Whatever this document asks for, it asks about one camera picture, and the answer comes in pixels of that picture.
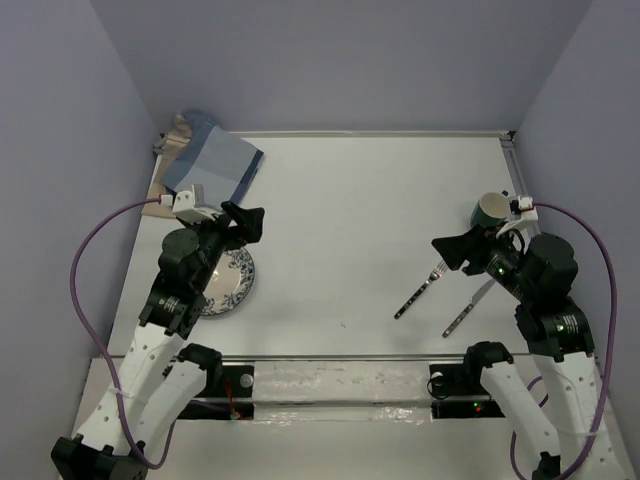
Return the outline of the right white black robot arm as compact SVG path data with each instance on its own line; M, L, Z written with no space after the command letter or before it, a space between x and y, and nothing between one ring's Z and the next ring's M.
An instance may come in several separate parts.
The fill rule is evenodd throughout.
M469 347L460 379L496 401L534 466L532 478L624 478L604 420L606 383L596 378L591 329L569 295L578 273L571 245L541 233L516 248L510 234L481 226L432 245L449 270L486 273L518 302L516 324L551 411L543 411L499 342Z

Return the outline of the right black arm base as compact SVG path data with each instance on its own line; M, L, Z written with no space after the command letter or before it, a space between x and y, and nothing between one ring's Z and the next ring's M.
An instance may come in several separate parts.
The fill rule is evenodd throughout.
M426 387L432 399L431 414L434 420L504 417L486 390L464 379L461 364L430 364L429 374Z

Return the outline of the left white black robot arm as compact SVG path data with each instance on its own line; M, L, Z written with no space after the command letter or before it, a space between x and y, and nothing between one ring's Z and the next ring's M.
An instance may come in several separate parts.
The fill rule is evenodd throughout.
M145 478L163 466L151 454L171 441L182 411L220 386L221 353L188 337L222 255L260 241L265 211L225 201L214 215L182 195L160 201L182 226L162 241L159 271L122 363L104 358L110 386L76 434L59 438L51 451L63 479Z

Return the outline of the blue beige checked cloth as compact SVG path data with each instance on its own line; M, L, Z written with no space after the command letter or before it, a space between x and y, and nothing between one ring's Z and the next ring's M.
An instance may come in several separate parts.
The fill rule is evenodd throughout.
M218 126L199 110L174 116L172 128L153 145L156 166L150 198L203 188L204 204L219 211L224 201L239 204L264 158L264 152Z

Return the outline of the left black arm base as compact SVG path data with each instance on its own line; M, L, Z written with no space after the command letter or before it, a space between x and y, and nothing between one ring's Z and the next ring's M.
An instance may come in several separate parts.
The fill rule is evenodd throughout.
M179 420L250 420L255 366L251 363L225 363L217 378L207 375L201 390L178 416Z

